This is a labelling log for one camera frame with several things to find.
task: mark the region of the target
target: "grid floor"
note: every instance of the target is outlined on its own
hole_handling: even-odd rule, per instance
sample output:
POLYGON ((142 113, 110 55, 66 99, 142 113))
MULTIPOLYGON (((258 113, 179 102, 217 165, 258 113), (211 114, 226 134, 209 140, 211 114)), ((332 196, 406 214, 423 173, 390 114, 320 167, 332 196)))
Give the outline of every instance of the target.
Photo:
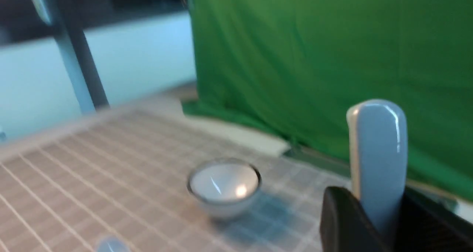
POLYGON ((0 251, 93 252, 114 235, 133 252, 317 252, 328 185, 348 181, 133 112, 1 163, 0 251), (262 174, 259 201, 232 222, 209 220, 186 189, 216 157, 262 174))

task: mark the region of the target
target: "bowl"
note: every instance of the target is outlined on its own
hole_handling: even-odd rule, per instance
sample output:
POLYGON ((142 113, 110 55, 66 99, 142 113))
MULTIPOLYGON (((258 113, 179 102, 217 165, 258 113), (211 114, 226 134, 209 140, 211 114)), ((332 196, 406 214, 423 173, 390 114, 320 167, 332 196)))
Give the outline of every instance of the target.
POLYGON ((259 171, 235 158, 215 159, 191 172, 187 189, 212 218, 242 215, 257 200, 261 187, 259 171))

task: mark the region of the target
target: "beige tile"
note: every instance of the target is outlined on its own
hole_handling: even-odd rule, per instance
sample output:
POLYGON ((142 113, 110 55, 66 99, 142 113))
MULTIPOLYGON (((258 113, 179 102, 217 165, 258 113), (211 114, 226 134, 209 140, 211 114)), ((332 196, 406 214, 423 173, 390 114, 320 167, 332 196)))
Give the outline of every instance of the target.
POLYGON ((148 222, 149 224, 153 225, 163 218, 167 217, 167 213, 160 210, 157 207, 152 205, 147 205, 145 208, 142 208, 137 212, 137 216, 143 219, 144 221, 148 222))
POLYGON ((52 247, 53 252, 73 251, 83 247, 83 244, 74 236, 69 236, 52 247))
POLYGON ((39 245, 41 245, 40 242, 30 234, 27 236, 27 238, 23 239, 21 242, 18 242, 16 245, 8 247, 8 250, 10 252, 29 252, 33 251, 39 245))
POLYGON ((69 230, 64 227, 59 221, 49 227, 44 227, 41 230, 37 230, 38 236, 47 244, 50 244, 54 239, 60 235, 68 234, 69 230))
POLYGON ((149 235, 137 242, 136 246, 143 252, 156 252, 168 247, 168 243, 158 235, 149 235))
POLYGON ((84 240, 93 246, 95 246, 102 237, 109 235, 105 226, 96 221, 87 223, 85 226, 81 227, 81 229, 77 230, 77 232, 84 240))
POLYGON ((88 212, 76 206, 76 208, 74 208, 68 215, 63 215, 62 219, 68 225, 77 225, 89 217, 90 215, 88 212))
POLYGON ((116 227, 118 223, 125 217, 128 217, 128 214, 123 210, 119 210, 118 208, 114 208, 113 210, 108 211, 106 214, 101 215, 101 218, 112 227, 116 227))
POLYGON ((147 227, 136 220, 126 220, 125 223, 122 223, 120 227, 118 227, 117 231, 123 235, 126 239, 133 240, 135 239, 141 232, 147 230, 147 227))
POLYGON ((183 221, 173 217, 164 217, 155 226, 168 238, 176 239, 185 230, 188 225, 183 221))
POLYGON ((7 231, 0 232, 0 239, 5 242, 11 242, 13 239, 28 233, 29 230, 20 220, 17 220, 16 223, 10 225, 7 231))

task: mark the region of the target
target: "metal pole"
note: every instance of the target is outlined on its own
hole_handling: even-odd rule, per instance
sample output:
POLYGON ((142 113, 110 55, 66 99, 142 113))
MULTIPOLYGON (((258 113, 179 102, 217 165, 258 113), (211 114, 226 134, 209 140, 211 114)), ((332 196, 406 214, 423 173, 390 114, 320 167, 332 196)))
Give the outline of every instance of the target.
POLYGON ((54 38, 83 113, 108 106, 92 54, 84 35, 78 9, 72 0, 33 0, 42 20, 54 30, 54 38))

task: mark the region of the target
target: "green fabric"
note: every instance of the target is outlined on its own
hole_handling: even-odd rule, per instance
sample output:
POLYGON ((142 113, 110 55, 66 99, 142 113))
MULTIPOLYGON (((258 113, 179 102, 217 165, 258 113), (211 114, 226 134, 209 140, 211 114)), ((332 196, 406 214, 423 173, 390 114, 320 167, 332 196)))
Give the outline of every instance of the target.
POLYGON ((399 104, 409 177, 473 200, 472 0, 190 0, 199 102, 348 159, 347 109, 399 104))

